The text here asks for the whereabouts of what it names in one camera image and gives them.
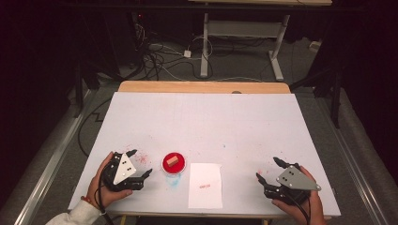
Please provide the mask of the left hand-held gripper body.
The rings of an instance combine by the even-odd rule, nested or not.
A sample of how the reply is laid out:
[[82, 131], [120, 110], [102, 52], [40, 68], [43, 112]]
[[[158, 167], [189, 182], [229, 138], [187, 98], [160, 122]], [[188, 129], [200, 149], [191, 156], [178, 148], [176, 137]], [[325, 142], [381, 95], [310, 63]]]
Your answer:
[[125, 189], [140, 190], [144, 187], [144, 181], [136, 180], [133, 175], [136, 169], [126, 153], [115, 152], [102, 172], [102, 183], [109, 190], [119, 192]]

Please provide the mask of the person's right hand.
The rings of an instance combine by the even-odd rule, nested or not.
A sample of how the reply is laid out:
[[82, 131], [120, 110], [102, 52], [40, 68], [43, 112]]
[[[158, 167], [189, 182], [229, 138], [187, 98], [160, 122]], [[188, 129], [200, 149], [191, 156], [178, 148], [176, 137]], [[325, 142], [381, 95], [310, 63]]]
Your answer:
[[271, 202], [294, 219], [297, 225], [327, 225], [323, 205], [317, 191], [312, 190], [309, 199], [301, 205], [309, 219], [306, 219], [297, 206], [288, 205], [279, 200], [272, 200]]

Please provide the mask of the aluminium floor rail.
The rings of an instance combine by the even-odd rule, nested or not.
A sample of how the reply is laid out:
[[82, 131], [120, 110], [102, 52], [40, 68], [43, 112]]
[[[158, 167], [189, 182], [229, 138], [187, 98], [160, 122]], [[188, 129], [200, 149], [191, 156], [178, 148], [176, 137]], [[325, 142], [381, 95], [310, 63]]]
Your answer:
[[42, 145], [32, 163], [28, 166], [24, 187], [29, 187], [27, 198], [12, 225], [31, 225], [56, 174], [68, 152], [69, 143], [84, 119], [84, 115], [93, 102], [97, 91], [87, 90], [83, 97], [83, 106], [72, 105], [62, 117], [49, 138]]
[[385, 214], [382, 212], [379, 202], [376, 199], [375, 193], [372, 190], [369, 182], [366, 180], [364, 174], [360, 171], [358, 162], [354, 159], [351, 148], [348, 146], [347, 140], [344, 138], [342, 131], [335, 127], [329, 116], [329, 106], [323, 98], [319, 98], [317, 103], [321, 112], [326, 117], [326, 120], [331, 128], [334, 137], [339, 145], [339, 152], [342, 155], [343, 162], [350, 173], [357, 192], [359, 193], [364, 206], [366, 207], [370, 218], [374, 225], [388, 225]]

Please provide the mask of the wooden table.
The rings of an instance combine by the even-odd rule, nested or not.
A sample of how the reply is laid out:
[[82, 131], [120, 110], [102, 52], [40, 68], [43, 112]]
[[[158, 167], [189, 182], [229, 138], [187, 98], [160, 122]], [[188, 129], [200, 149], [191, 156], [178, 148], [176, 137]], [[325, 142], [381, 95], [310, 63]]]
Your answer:
[[[290, 94], [287, 84], [279, 82], [149, 82], [126, 81], [119, 92], [142, 93], [205, 93], [205, 94]], [[298, 205], [306, 219], [309, 217]]]

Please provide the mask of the white paper sheet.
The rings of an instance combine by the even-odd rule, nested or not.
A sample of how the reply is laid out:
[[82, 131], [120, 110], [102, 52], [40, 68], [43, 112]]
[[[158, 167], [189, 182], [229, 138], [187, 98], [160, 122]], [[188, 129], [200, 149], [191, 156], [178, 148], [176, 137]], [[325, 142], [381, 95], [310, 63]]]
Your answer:
[[188, 207], [192, 209], [222, 208], [221, 164], [192, 163]]

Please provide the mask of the black metal stand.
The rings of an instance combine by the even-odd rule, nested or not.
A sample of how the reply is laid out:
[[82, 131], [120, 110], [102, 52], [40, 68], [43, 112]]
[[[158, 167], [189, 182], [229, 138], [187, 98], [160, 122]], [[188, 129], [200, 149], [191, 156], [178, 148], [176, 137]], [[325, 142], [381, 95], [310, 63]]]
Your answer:
[[342, 84], [342, 63], [339, 61], [331, 62], [328, 66], [321, 68], [313, 74], [307, 75], [305, 78], [293, 82], [289, 85], [291, 91], [301, 86], [312, 86], [313, 93], [316, 98], [331, 97], [330, 103], [330, 119], [336, 128], [339, 124], [339, 108]]
[[84, 107], [84, 83], [89, 90], [100, 88], [95, 66], [90, 61], [80, 61], [75, 67], [75, 118], [80, 115]]

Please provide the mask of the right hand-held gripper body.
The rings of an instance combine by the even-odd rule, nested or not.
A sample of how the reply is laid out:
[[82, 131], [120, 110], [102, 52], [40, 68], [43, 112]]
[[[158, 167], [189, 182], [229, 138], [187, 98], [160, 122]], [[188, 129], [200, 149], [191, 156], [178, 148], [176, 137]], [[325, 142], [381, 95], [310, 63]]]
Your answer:
[[309, 199], [312, 190], [320, 191], [321, 187], [306, 176], [297, 163], [290, 164], [291, 166], [283, 169], [276, 178], [280, 186], [264, 187], [264, 194], [269, 199], [279, 200], [288, 205], [301, 205]]

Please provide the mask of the white metal desk frame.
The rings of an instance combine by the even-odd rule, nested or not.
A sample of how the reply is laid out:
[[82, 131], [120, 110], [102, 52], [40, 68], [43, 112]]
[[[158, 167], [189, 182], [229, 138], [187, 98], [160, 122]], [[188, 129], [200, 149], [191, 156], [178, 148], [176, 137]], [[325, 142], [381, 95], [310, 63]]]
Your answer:
[[239, 38], [275, 38], [275, 48], [268, 51], [268, 58], [277, 82], [284, 80], [278, 62], [278, 54], [282, 46], [283, 37], [287, 29], [290, 16], [284, 15], [280, 22], [239, 22], [210, 20], [208, 14], [203, 22], [203, 48], [201, 55], [200, 77], [207, 78], [209, 71], [209, 50], [212, 48], [209, 36], [239, 37]]

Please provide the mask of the person's left hand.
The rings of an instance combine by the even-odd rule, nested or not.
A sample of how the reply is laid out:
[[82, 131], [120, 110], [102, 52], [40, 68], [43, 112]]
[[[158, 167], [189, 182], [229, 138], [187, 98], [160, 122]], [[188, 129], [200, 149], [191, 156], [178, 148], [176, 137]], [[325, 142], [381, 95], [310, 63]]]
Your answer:
[[104, 208], [108, 207], [115, 201], [122, 200], [132, 194], [130, 189], [122, 190], [119, 192], [112, 192], [107, 187], [100, 186], [100, 174], [108, 162], [113, 158], [114, 153], [110, 152], [108, 156], [101, 162], [99, 168], [92, 178], [84, 199], [100, 209], [99, 202], [102, 202]]

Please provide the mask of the round red ink pad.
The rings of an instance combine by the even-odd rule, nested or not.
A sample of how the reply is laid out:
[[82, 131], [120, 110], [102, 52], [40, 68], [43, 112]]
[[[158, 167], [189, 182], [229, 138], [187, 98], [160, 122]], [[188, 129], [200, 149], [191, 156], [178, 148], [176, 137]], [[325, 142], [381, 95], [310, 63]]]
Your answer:
[[[167, 161], [169, 158], [172, 158], [173, 156], [177, 156], [177, 157], [178, 157], [178, 163], [175, 164], [175, 165], [172, 166], [172, 167], [169, 167], [169, 166], [167, 165], [166, 161]], [[162, 163], [161, 163], [161, 166], [162, 166], [163, 170], [164, 170], [166, 173], [169, 173], [169, 174], [178, 174], [178, 173], [181, 173], [181, 172], [185, 169], [185, 167], [186, 167], [186, 160], [185, 160], [185, 158], [184, 158], [180, 153], [178, 153], [178, 152], [172, 152], [172, 153], [167, 154], [167, 155], [163, 158]]]

